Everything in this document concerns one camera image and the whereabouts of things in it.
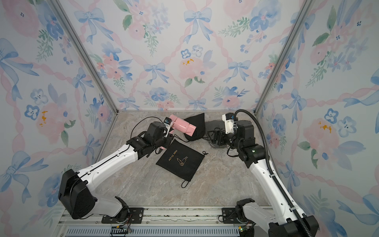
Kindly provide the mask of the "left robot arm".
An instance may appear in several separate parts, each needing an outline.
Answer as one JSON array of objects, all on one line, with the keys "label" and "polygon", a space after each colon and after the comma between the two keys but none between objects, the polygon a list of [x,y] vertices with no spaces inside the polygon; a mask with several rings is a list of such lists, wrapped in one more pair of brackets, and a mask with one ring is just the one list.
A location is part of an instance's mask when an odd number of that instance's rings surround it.
[{"label": "left robot arm", "polygon": [[67,170],[62,175],[58,198],[70,216],[83,219],[91,214],[105,215],[118,223],[130,216],[129,206],[118,196],[107,198],[96,188],[123,167],[148,157],[157,148],[168,148],[173,139],[173,122],[155,121],[147,131],[131,138],[117,151],[101,161],[79,171]]}]

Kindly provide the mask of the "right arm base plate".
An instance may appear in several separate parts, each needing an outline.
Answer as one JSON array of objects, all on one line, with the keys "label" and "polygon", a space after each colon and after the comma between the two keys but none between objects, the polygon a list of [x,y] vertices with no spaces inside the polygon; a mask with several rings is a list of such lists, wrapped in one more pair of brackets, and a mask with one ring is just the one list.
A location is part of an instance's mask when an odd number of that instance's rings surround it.
[{"label": "right arm base plate", "polygon": [[251,220],[243,219],[239,217],[236,209],[233,207],[223,207],[221,208],[222,214],[219,216],[219,221],[224,224],[241,224],[248,225],[253,224],[254,222]]}]

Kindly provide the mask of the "pink hair dryer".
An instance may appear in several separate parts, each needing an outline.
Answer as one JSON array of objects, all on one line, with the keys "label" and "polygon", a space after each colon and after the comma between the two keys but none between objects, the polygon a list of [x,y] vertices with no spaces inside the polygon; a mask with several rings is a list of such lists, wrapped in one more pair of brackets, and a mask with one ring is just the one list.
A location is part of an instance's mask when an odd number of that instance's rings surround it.
[{"label": "pink hair dryer", "polygon": [[188,135],[188,136],[192,136],[195,132],[195,129],[196,129],[196,126],[190,124],[189,122],[175,116],[175,115],[171,115],[169,118],[172,119],[173,121],[173,124],[172,124],[172,128],[173,128],[173,131],[171,134],[174,135],[174,131],[177,130],[185,135]]}]

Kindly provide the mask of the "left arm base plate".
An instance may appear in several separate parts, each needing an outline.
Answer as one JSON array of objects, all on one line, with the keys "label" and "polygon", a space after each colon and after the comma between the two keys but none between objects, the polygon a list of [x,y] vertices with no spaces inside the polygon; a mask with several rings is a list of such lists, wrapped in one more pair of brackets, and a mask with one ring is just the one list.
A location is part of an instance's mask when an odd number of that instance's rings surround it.
[{"label": "left arm base plate", "polygon": [[122,209],[115,217],[104,215],[102,224],[141,224],[144,216],[144,208],[130,207],[128,210]]}]

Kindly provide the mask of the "grey drawstring pouch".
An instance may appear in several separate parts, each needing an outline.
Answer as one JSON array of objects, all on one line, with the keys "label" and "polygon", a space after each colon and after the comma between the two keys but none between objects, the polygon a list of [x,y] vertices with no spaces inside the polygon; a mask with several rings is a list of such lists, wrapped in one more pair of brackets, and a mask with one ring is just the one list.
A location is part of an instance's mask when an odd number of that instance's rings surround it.
[{"label": "grey drawstring pouch", "polygon": [[226,148],[226,145],[217,145],[212,143],[212,138],[213,138],[213,130],[224,130],[225,129],[225,124],[222,120],[212,120],[212,121],[207,121],[205,123],[205,134],[204,134],[204,139],[208,141],[209,145],[215,149],[223,149]]}]

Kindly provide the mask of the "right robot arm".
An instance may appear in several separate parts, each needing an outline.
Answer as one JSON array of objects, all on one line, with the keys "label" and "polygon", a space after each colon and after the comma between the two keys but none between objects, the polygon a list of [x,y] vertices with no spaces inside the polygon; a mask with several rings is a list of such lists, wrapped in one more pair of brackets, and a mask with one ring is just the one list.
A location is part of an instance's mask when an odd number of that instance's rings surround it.
[{"label": "right robot arm", "polygon": [[267,149],[256,143],[252,123],[235,119],[223,121],[225,127],[215,130],[212,142],[237,150],[237,156],[259,181],[272,208],[267,211],[251,198],[246,198],[236,204],[238,219],[251,221],[270,237],[314,237],[319,228],[316,218],[307,215],[285,189]]}]

